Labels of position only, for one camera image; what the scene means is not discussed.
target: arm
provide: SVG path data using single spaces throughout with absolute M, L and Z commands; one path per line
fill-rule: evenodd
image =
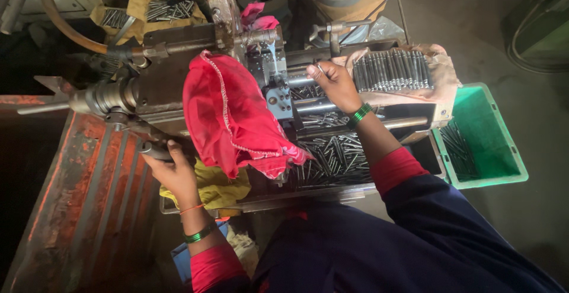
M 348 71 L 331 62 L 319 64 L 326 74 L 314 66 L 307 68 L 308 73 L 331 102 L 348 116 L 353 115 L 362 101 Z M 364 116 L 356 132 L 376 188 L 397 225 L 457 259 L 510 279 L 507 282 L 520 291 L 529 287 L 563 291 L 517 253 L 459 190 L 425 171 L 374 114 Z
M 202 204 L 202 201 L 197 191 L 194 169 L 184 157 L 180 144 L 170 140 L 168 150 L 174 163 L 146 155 L 142 157 L 152 168 L 152 175 L 176 197 L 180 212 L 190 209 L 181 214 L 180 218 L 184 234 L 192 235 L 213 222 L 213 218 L 203 207 L 194 208 Z M 224 291 L 248 286 L 249 279 L 237 255 L 218 229 L 205 238 L 188 244 L 188 250 L 192 257 L 190 261 L 194 292 L 221 289 L 217 286 L 224 286 Z

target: orange thread bracelet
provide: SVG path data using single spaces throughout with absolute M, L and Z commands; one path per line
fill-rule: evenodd
M 204 205 L 205 205 L 205 204 L 202 203 L 202 204 L 200 204 L 200 205 L 194 206 L 193 208 L 189 208 L 189 209 L 183 210 L 183 211 L 180 212 L 180 215 L 184 214 L 185 212 L 187 212 L 187 211 L 189 211 L 189 210 L 193 210 L 193 209 L 197 209 L 197 208 L 203 208 Z

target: green bin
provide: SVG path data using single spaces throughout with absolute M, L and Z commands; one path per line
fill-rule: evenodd
M 459 180 L 439 130 L 433 129 L 433 137 L 443 158 L 447 177 L 454 187 L 486 187 L 528 179 L 518 148 L 486 84 L 473 83 L 459 88 L 452 115 L 470 147 L 479 174 L 476 180 Z

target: yellow cloth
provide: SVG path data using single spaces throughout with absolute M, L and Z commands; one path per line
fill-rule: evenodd
M 237 178 L 230 180 L 219 166 L 206 167 L 196 157 L 194 171 L 197 177 L 197 191 L 206 209 L 217 209 L 235 204 L 237 200 L 247 196 L 251 190 L 245 168 L 239 168 Z M 160 196 L 172 199 L 176 207 L 180 209 L 178 201 L 164 185 L 160 185 Z

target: green glass bangle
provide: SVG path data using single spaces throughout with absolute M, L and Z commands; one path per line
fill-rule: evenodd
M 206 236 L 210 235 L 213 230 L 217 229 L 217 223 L 215 221 L 211 222 L 208 226 L 204 227 L 203 230 L 195 233 L 194 235 L 186 235 L 182 233 L 184 238 L 186 239 L 187 244 L 195 243 L 199 240 L 204 239 Z
M 369 103 L 365 103 L 362 107 L 360 107 L 357 112 L 354 114 L 354 116 L 352 116 L 352 118 L 348 121 L 348 123 L 346 124 L 346 126 L 349 129 L 354 129 L 356 128 L 356 125 L 359 121 L 361 121 L 361 119 L 364 118 L 364 116 L 372 110 L 372 107 L 369 105 Z

